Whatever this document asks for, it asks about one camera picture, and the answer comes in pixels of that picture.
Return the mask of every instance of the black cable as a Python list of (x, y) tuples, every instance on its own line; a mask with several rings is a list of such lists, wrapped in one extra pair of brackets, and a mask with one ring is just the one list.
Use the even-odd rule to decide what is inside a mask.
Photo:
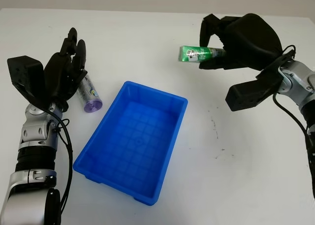
[(294, 55), (293, 55), (293, 58), (295, 59), (296, 47), (295, 47), (295, 45), (294, 45), (294, 44), (291, 44), (291, 45), (287, 46), (287, 47), (286, 47), (286, 48), (282, 51), (282, 53), (284, 54), (284, 52), (285, 52), (288, 48), (290, 48), (290, 47), (292, 47), (292, 48), (293, 48), (293, 50), (294, 50)]
[(67, 185), (65, 187), (65, 190), (64, 190), (64, 194), (63, 194), (63, 197), (61, 199), (61, 202), (60, 202), (60, 208), (61, 208), (61, 213), (63, 212), (64, 208), (65, 208), (65, 204), (67, 202), (67, 199), (68, 199), (68, 195), (69, 195), (69, 191), (70, 191), (70, 186), (71, 186), (71, 181), (72, 181), (72, 164), (73, 164), (73, 155), (72, 155), (72, 144), (71, 144), (71, 140), (70, 140), (70, 136), (69, 136), (69, 132), (67, 130), (67, 125), (69, 124), (70, 120), (69, 119), (64, 119), (64, 121), (68, 120), (68, 123), (65, 125), (63, 120), (60, 119), (60, 117), (58, 117), (55, 113), (47, 110), (47, 109), (41, 109), (43, 110), (45, 113), (51, 115), (52, 117), (54, 117), (57, 121), (58, 121), (58, 125), (60, 124), (63, 131), (64, 131), (64, 134), (65, 134), (65, 137), (66, 137), (66, 140), (67, 142), (62, 138), (62, 136), (60, 135), (60, 129), (58, 128), (58, 135), (61, 137), (63, 143), (65, 144), (65, 147), (68, 151), (68, 155), (69, 155), (69, 173), (68, 173), (68, 181), (67, 181)]
[(277, 95), (277, 93), (274, 93), (274, 95), (272, 97), (276, 106), (278, 106), (280, 109), (282, 109), (284, 112), (286, 112), (297, 123), (297, 125), (299, 125), (299, 127), (301, 128), (301, 130), (304, 134), (306, 150), (307, 150), (307, 154), (308, 154), (309, 168), (310, 168), (311, 177), (312, 177), (313, 196), (315, 198), (315, 157), (313, 155), (314, 146), (312, 145), (311, 139), (310, 139), (309, 135), (307, 134), (308, 127), (304, 128), (302, 123), (289, 110), (287, 110), (281, 104), (279, 104), (279, 102), (276, 99), (276, 95)]
[(277, 96), (277, 93), (274, 93), (274, 95), (272, 96), (272, 100), (274, 101), (276, 106), (278, 106), (280, 109), (282, 109), (284, 112), (286, 112), (287, 115), (289, 115), (297, 123), (297, 125), (299, 125), (299, 127), (301, 128), (301, 130), (304, 134), (304, 137), (305, 137), (306, 149), (309, 150), (312, 147), (312, 144), (311, 144), (310, 137), (307, 134), (307, 130), (304, 128), (302, 123), (289, 110), (287, 110), (285, 107), (283, 107), (281, 104), (279, 104), (279, 102), (276, 99), (276, 96)]

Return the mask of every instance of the wall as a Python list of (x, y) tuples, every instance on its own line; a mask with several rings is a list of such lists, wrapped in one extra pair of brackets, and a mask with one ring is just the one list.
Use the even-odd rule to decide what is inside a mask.
[(0, 8), (59, 8), (115, 11), (233, 13), (309, 17), (315, 0), (0, 0)]

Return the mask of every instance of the can lid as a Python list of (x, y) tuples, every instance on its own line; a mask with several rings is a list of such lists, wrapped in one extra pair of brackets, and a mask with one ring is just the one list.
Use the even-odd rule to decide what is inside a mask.
[(102, 106), (103, 102), (100, 99), (92, 99), (85, 104), (84, 111), (87, 113), (93, 113), (99, 110)]

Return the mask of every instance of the can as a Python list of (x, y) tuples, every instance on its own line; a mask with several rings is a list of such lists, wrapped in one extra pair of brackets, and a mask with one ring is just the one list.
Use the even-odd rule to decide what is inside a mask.
[(79, 84), (77, 94), (82, 103), (84, 111), (87, 113), (96, 112), (103, 105), (103, 102), (99, 98), (98, 93), (95, 90), (94, 85), (92, 84), (92, 81), (88, 75), (86, 75)]
[(179, 61), (200, 63), (212, 58), (225, 56), (224, 49), (182, 46), (179, 51)]

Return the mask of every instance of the grid pattern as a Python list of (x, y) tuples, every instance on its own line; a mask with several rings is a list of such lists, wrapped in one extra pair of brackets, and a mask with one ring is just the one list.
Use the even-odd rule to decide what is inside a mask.
[(176, 120), (171, 113), (130, 102), (113, 126), (113, 133), (98, 146), (100, 150), (86, 155), (94, 158), (91, 172), (153, 196)]

